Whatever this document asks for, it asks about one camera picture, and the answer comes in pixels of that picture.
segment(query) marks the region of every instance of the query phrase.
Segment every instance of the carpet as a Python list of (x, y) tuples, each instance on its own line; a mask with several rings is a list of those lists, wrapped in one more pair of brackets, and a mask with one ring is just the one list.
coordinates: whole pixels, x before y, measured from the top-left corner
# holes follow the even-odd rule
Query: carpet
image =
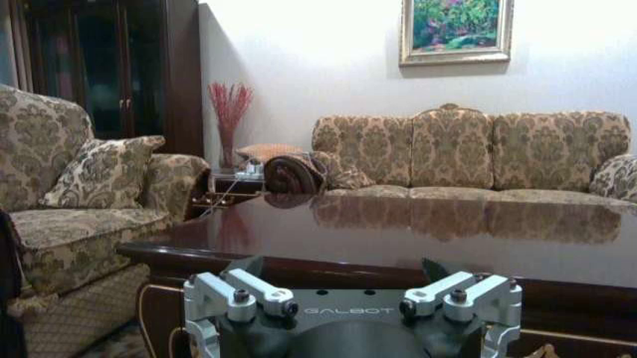
[(106, 339), (99, 340), (79, 357), (150, 358), (138, 322), (126, 324)]

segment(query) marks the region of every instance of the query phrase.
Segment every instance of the coffee table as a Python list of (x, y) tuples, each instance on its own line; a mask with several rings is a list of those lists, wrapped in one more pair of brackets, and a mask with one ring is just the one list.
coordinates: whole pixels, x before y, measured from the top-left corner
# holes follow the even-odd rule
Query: coffee table
[(516, 277), (524, 288), (521, 357), (545, 343), (561, 357), (637, 357), (637, 210), (597, 205), (266, 195), (119, 253), (151, 267), (138, 318), (151, 355), (187, 351), (182, 284), (265, 256), (287, 288), (407, 289), (450, 270)]

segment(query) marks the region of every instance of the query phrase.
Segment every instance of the picture frame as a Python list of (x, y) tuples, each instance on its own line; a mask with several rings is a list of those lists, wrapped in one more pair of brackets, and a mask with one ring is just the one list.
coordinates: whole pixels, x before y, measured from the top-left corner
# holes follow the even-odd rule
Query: picture frame
[(513, 14), (514, 0), (403, 0), (399, 66), (509, 61)]

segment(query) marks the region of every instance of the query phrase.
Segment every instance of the throw pillow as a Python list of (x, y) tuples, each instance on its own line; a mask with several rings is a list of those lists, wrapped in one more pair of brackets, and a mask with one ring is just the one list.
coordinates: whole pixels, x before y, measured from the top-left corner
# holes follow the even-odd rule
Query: throw pillow
[(140, 208), (135, 199), (142, 193), (148, 161), (164, 142), (163, 136), (88, 140), (40, 204), (67, 208)]
[(246, 160), (258, 160), (266, 162), (279, 155), (303, 153), (303, 149), (289, 144), (255, 144), (235, 150), (237, 154)]
[(637, 203), (637, 156), (622, 154), (604, 162), (590, 183), (590, 192)]
[(326, 168), (327, 189), (361, 189), (375, 184), (354, 164), (343, 163), (337, 154), (315, 151), (311, 156)]

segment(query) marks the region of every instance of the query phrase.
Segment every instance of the bolt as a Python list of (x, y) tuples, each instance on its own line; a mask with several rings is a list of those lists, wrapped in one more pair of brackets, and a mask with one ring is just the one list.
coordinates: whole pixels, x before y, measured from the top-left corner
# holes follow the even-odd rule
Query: bolt
[(237, 289), (234, 298), (237, 303), (239, 304), (245, 303), (250, 298), (249, 291), (246, 291), (245, 289)]
[(452, 291), (452, 301), (458, 304), (468, 302), (468, 293), (464, 289), (454, 289)]
[(411, 319), (417, 316), (417, 304), (410, 299), (406, 298), (402, 300), (398, 308), (401, 309), (402, 316), (406, 319)]
[(281, 307), (281, 311), (283, 313), (283, 317), (293, 318), (297, 315), (297, 312), (299, 311), (299, 304), (295, 303), (294, 301), (289, 301)]

